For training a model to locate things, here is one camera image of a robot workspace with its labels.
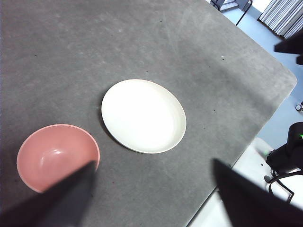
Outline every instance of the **black chair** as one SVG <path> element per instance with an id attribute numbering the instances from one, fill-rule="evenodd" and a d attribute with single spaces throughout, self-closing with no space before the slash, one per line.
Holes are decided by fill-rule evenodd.
<path id="1" fill-rule="evenodd" d="M 228 4 L 231 4 L 231 3 L 234 3 L 234 2 L 239 6 L 239 8 L 241 10 L 243 10 L 245 8 L 246 4 L 248 2 L 250 2 L 249 6 L 244 11 L 242 17 L 236 23 L 236 26 L 237 26 L 240 23 L 240 21 L 242 20 L 242 18 L 245 16 L 245 14 L 247 13 L 247 11 L 250 9 L 250 7 L 252 5 L 252 0 L 235 0 L 233 2 L 228 2 L 228 3 L 225 3 L 225 0 L 210 0 L 210 4 L 212 6 L 214 6 L 215 8 L 217 8 L 217 10 L 219 10 L 220 12 L 221 12 L 222 6 L 227 6 Z"/>

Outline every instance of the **bowl rim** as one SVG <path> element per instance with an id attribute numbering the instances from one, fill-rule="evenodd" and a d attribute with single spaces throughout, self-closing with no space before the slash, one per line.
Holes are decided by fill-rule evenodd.
<path id="1" fill-rule="evenodd" d="M 19 149 L 19 151 L 18 151 L 17 160 L 16 160 L 17 171 L 18 171 L 18 174 L 19 174 L 21 180 L 25 183 L 25 185 L 26 185 L 27 187 L 29 187 L 30 189 L 32 189 L 32 190 L 34 190 L 35 192 L 38 192 L 38 193 L 43 193 L 43 191 L 40 191 L 40 190 L 34 188 L 33 186 L 31 186 L 31 185 L 24 179 L 24 177 L 22 176 L 22 174 L 21 174 L 21 172 L 20 172 L 20 170 L 19 170 L 19 164 L 18 164 L 18 163 L 19 163 L 19 153 L 20 153 L 20 151 L 22 150 L 22 148 L 24 147 L 24 145 L 26 144 L 26 142 L 27 142 L 31 137 L 33 137 L 36 133 L 38 133 L 38 132 L 40 132 L 40 131 L 42 131 L 42 130 L 44 130 L 44 129 L 47 129 L 47 128 L 58 127 L 58 126 L 72 127 L 72 128 L 78 129 L 78 130 L 84 132 L 85 134 L 87 134 L 87 135 L 92 139 L 92 141 L 94 142 L 94 144 L 95 144 L 95 146 L 96 146 L 96 148 L 97 148 L 97 162 L 96 162 L 96 169 L 95 169 L 95 171 L 97 171 L 98 166 L 99 166 L 99 163 L 100 163 L 100 149 L 99 149 L 99 146 L 98 146 L 96 140 L 93 138 L 93 136 L 92 136 L 89 132 L 87 132 L 86 130 L 84 130 L 83 128 L 80 128 L 80 127 L 78 127 L 78 126 L 71 125 L 71 124 L 52 124 L 52 125 L 48 125 L 48 126 L 45 126 L 45 127 L 43 127 L 43 128 L 40 128 L 40 129 L 36 130 L 35 132 L 33 132 L 32 134 L 30 134 L 30 135 L 26 138 L 26 140 L 22 143 L 22 145 L 21 145 L 21 147 L 20 147 L 20 149 Z"/>

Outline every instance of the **chair leg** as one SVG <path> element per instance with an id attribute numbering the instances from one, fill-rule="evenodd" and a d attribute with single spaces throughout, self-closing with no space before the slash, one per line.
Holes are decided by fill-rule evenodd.
<path id="1" fill-rule="evenodd" d="M 238 20 L 238 22 L 236 23 L 236 26 L 238 26 L 238 24 L 240 23 L 240 21 L 242 20 L 242 18 L 245 16 L 245 14 L 247 13 L 247 11 L 250 9 L 251 5 L 252 5 L 252 0 L 250 0 L 250 5 L 245 10 L 245 12 L 243 13 L 242 17 Z"/>
<path id="2" fill-rule="evenodd" d="M 220 6 L 217 2 L 214 2 L 213 0 L 210 0 L 211 3 L 213 3 L 213 6 L 216 6 L 218 8 L 218 10 L 220 11 Z"/>
<path id="3" fill-rule="evenodd" d="M 303 111 L 303 102 L 295 106 L 296 111 Z"/>

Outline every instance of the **black machine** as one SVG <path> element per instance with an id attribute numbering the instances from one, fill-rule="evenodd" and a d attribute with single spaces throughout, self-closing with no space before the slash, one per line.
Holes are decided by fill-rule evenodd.
<path id="1" fill-rule="evenodd" d="M 287 143 L 273 150 L 266 163 L 278 174 L 303 169 L 303 122 L 289 127 Z"/>

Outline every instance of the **cable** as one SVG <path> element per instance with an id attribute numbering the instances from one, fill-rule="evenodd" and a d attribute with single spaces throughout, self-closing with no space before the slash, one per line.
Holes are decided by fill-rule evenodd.
<path id="1" fill-rule="evenodd" d="M 283 188 L 285 188 L 290 193 L 290 196 L 286 201 L 286 202 L 290 203 L 293 196 L 294 196 L 294 192 L 291 191 L 288 187 L 286 187 L 280 181 L 280 179 L 290 177 L 290 176 L 295 176 L 295 175 L 303 175 L 303 170 L 296 171 L 296 172 L 293 172 L 293 173 L 288 173 L 288 174 L 276 175 L 275 171 L 272 169 L 272 175 L 273 175 L 274 178 L 271 179 L 270 181 L 268 181 L 268 184 L 269 184 L 268 191 L 269 191 L 269 193 L 271 193 L 272 195 L 274 194 L 272 189 L 271 189 L 271 185 L 272 185 L 272 183 L 277 182 L 279 185 L 281 185 Z"/>

